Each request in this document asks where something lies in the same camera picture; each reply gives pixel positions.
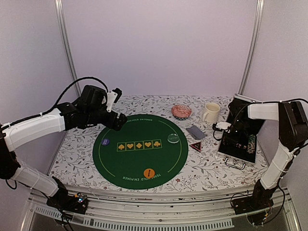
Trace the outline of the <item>blue round blind button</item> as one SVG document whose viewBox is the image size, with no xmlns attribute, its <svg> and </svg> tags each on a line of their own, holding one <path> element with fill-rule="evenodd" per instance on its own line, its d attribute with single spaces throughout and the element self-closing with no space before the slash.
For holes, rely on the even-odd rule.
<svg viewBox="0 0 308 231">
<path fill-rule="evenodd" d="M 107 146 L 110 144 L 110 139 L 109 138 L 103 138 L 101 141 L 102 146 Z"/>
</svg>

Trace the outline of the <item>clear green dealer button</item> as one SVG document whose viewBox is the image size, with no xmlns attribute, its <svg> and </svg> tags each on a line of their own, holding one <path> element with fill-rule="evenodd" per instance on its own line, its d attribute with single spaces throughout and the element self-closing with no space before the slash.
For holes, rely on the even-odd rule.
<svg viewBox="0 0 308 231">
<path fill-rule="evenodd" d="M 171 133 L 171 134 L 168 135 L 167 141 L 169 143 L 175 144 L 175 143 L 178 143 L 180 141 L 180 138 L 176 133 Z"/>
</svg>

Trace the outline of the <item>orange round blind button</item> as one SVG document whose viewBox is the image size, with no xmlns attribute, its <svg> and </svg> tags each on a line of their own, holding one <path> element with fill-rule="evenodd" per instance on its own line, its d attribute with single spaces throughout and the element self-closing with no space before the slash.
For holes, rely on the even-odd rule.
<svg viewBox="0 0 308 231">
<path fill-rule="evenodd" d="M 145 178 L 150 179 L 155 176 L 155 171 L 152 168 L 147 168 L 144 170 L 143 175 Z"/>
</svg>

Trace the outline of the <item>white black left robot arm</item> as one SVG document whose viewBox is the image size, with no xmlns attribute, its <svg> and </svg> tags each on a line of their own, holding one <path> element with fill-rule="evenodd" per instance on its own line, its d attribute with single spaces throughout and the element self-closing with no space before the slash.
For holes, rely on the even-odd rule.
<svg viewBox="0 0 308 231">
<path fill-rule="evenodd" d="M 118 88 L 109 90 L 86 85 L 81 95 L 72 103 L 57 99 L 51 109 L 0 127 L 0 178 L 14 180 L 40 191 L 61 209 L 71 205 L 72 197 L 60 180 L 47 176 L 37 169 L 18 161 L 15 150 L 33 140 L 73 128 L 86 129 L 102 124 L 119 131 L 126 123 L 124 114 L 112 111 L 112 106 L 122 95 Z"/>
</svg>

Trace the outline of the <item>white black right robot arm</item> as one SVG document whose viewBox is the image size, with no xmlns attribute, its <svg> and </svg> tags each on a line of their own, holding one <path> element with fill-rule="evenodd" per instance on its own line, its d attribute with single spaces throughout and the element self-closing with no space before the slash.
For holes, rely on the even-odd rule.
<svg viewBox="0 0 308 231">
<path fill-rule="evenodd" d="M 249 198 L 249 206 L 253 210 L 259 210 L 267 203 L 293 159 L 307 146 L 308 119 L 302 102 L 302 99 L 254 102 L 234 98 L 228 106 L 228 126 L 223 132 L 221 145 L 237 157 L 254 152 L 252 146 L 264 122 L 275 121 L 278 125 L 276 153 Z"/>
</svg>

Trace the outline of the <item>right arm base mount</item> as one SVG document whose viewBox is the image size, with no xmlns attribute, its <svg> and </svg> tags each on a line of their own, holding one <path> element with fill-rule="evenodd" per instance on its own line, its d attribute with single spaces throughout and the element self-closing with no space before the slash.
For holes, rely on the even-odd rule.
<svg viewBox="0 0 308 231">
<path fill-rule="evenodd" d="M 266 223 L 274 205 L 272 199 L 255 201 L 253 196 L 242 193 L 235 193 L 231 197 L 230 204 L 236 215 L 246 214 L 248 222 L 254 226 L 261 226 Z"/>
</svg>

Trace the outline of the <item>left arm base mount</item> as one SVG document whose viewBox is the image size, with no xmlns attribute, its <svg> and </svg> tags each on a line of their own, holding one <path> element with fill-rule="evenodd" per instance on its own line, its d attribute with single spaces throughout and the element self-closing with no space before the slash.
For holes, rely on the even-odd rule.
<svg viewBox="0 0 308 231">
<path fill-rule="evenodd" d="M 88 196 L 86 194 L 79 192 L 74 195 L 69 195 L 68 192 L 61 191 L 49 197 L 46 202 L 50 207 L 83 215 L 86 214 L 88 203 Z"/>
</svg>

